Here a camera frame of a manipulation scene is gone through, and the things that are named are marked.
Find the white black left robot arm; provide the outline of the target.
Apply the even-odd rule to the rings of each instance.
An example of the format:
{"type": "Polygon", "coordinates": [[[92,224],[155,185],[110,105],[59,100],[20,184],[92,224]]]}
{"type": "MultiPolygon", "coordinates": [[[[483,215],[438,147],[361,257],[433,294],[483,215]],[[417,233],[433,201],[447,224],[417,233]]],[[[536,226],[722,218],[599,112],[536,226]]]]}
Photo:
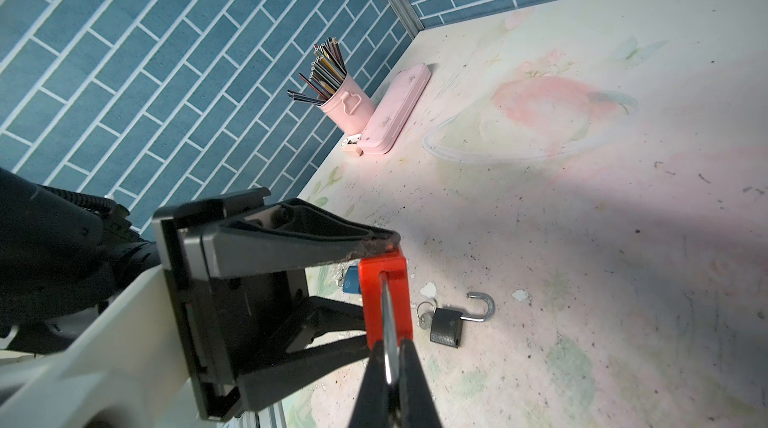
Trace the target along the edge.
{"type": "Polygon", "coordinates": [[[400,237],[265,188],[125,210],[1,175],[5,427],[148,427],[190,385],[200,416],[259,412],[369,362],[351,423],[437,425],[400,237]]]}

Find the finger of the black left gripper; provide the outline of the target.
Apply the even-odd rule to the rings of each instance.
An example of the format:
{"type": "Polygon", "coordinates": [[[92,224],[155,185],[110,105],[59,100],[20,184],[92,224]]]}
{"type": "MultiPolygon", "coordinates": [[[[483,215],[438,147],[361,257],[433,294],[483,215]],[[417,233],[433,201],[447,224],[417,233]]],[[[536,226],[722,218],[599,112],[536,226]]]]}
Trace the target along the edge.
{"type": "Polygon", "coordinates": [[[375,258],[401,236],[292,199],[208,226],[201,241],[209,276],[234,279],[375,258]]]}
{"type": "Polygon", "coordinates": [[[364,334],[320,346],[317,337],[365,331],[363,308],[336,300],[304,299],[260,346],[236,377],[242,407],[258,412],[333,371],[370,355],[364,334]]]}

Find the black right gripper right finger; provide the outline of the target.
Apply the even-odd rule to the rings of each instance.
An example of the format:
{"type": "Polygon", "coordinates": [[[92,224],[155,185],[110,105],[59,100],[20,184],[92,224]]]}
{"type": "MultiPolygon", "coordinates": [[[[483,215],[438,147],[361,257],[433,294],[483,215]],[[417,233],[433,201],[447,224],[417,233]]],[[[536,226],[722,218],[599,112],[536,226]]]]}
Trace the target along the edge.
{"type": "Polygon", "coordinates": [[[402,427],[442,427],[415,344],[408,339],[399,347],[397,393],[402,427]]]}

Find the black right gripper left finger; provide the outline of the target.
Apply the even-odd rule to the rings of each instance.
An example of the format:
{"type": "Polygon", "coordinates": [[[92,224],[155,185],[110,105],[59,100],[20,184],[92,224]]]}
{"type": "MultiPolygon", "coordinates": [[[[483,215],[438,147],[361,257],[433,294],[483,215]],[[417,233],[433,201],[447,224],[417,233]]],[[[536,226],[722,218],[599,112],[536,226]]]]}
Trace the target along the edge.
{"type": "Polygon", "coordinates": [[[349,428],[389,426],[390,386],[387,382],[384,344],[375,343],[368,359],[349,428]]]}

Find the black padlock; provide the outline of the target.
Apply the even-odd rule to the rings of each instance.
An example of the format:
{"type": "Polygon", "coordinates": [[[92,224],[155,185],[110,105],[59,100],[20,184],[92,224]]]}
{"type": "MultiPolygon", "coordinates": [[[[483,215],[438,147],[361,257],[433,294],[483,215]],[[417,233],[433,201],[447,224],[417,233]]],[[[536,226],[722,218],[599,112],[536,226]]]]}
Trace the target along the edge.
{"type": "Polygon", "coordinates": [[[493,318],[496,311],[495,300],[486,293],[468,292],[466,298],[484,303],[484,311],[472,314],[454,308],[440,308],[435,302],[425,301],[417,306],[417,326],[429,332],[432,343],[459,348],[464,323],[485,323],[493,318]]]}

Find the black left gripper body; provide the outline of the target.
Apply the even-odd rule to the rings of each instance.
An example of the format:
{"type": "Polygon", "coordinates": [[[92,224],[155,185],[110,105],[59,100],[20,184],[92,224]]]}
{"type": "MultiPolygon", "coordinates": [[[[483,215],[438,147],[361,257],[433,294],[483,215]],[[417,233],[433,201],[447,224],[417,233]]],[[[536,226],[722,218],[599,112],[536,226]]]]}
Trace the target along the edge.
{"type": "Polygon", "coordinates": [[[205,265],[203,228],[264,207],[266,188],[175,203],[151,226],[166,274],[200,417],[226,422],[242,413],[236,375],[308,296],[303,272],[216,279],[205,265]]]}

